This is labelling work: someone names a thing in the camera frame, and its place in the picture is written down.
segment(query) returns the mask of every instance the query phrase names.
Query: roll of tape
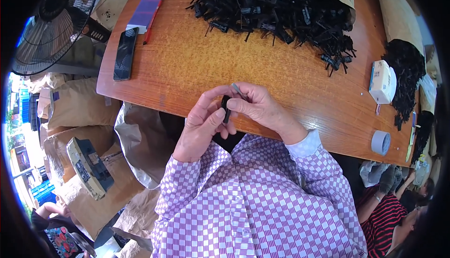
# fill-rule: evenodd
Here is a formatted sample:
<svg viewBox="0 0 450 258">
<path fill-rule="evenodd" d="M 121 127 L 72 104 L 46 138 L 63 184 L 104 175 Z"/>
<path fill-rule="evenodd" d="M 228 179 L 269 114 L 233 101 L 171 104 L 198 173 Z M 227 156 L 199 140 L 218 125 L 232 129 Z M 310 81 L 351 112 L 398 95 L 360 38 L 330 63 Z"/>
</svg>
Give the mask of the roll of tape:
<svg viewBox="0 0 450 258">
<path fill-rule="evenodd" d="M 385 156 L 391 145 L 391 134 L 377 130 L 372 137 L 372 151 Z"/>
</svg>

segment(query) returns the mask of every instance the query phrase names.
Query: black smartphone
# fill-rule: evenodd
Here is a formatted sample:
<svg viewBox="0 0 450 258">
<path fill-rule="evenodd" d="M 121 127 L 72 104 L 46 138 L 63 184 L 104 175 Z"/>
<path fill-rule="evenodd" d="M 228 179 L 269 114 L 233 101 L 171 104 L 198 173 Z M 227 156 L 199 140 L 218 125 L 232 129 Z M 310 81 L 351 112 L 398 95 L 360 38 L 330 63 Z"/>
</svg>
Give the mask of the black smartphone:
<svg viewBox="0 0 450 258">
<path fill-rule="evenodd" d="M 131 64 L 135 51 L 138 27 L 125 30 L 120 35 L 119 47 L 117 48 L 116 63 L 114 64 L 114 81 L 128 80 L 131 76 Z"/>
</svg>

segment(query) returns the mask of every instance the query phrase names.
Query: orange wooden tabletop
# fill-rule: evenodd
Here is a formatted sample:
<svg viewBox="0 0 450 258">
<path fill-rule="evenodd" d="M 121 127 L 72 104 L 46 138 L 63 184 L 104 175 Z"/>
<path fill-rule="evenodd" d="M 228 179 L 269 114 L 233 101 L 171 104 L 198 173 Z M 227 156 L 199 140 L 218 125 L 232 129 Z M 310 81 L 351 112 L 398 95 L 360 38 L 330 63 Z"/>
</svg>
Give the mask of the orange wooden tabletop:
<svg viewBox="0 0 450 258">
<path fill-rule="evenodd" d="M 109 39 L 98 75 L 97 92 L 119 100 L 186 117 L 200 94 L 217 85 L 236 81 L 266 86 L 308 129 L 316 128 L 330 152 L 362 159 L 409 166 L 405 162 L 411 118 L 402 131 L 394 126 L 391 105 L 376 103 L 368 92 L 372 62 L 384 53 L 386 34 L 378 0 L 355 0 L 356 22 L 349 35 L 357 58 L 328 78 L 319 50 L 309 44 L 294 49 L 272 38 L 252 33 L 224 34 L 214 29 L 205 37 L 208 24 L 185 8 L 191 0 L 164 0 L 155 17 L 150 42 L 135 46 L 131 79 L 113 81 L 114 61 L 121 33 L 140 0 L 128 0 Z M 266 137 L 279 136 L 256 122 L 239 117 L 240 131 Z M 371 151 L 376 130 L 391 133 L 386 156 Z"/>
</svg>

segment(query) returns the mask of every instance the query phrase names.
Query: gray glove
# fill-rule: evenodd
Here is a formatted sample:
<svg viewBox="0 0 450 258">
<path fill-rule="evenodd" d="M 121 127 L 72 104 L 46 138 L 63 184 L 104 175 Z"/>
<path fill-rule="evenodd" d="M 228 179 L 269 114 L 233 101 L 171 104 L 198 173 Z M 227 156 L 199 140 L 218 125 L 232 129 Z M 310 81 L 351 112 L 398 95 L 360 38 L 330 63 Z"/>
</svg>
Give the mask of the gray glove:
<svg viewBox="0 0 450 258">
<path fill-rule="evenodd" d="M 396 165 L 390 165 L 388 169 L 381 174 L 379 191 L 382 194 L 388 194 L 394 184 L 395 180 L 395 167 Z"/>
<path fill-rule="evenodd" d="M 401 167 L 397 166 L 395 167 L 395 173 L 394 173 L 394 184 L 392 184 L 391 190 L 389 192 L 395 192 L 398 185 L 400 185 L 401 182 Z"/>
</svg>

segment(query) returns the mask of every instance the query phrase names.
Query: purple and white checkered shirt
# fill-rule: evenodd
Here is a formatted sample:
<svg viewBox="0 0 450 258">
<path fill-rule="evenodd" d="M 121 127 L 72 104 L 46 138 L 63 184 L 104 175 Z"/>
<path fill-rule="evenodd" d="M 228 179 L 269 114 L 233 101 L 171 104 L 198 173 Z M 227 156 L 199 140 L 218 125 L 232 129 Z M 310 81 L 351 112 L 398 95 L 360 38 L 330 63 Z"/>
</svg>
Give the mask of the purple and white checkered shirt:
<svg viewBox="0 0 450 258">
<path fill-rule="evenodd" d="M 232 154 L 211 142 L 199 161 L 171 158 L 155 210 L 154 258 L 367 255 L 348 181 L 317 130 L 293 145 L 247 134 Z"/>
</svg>

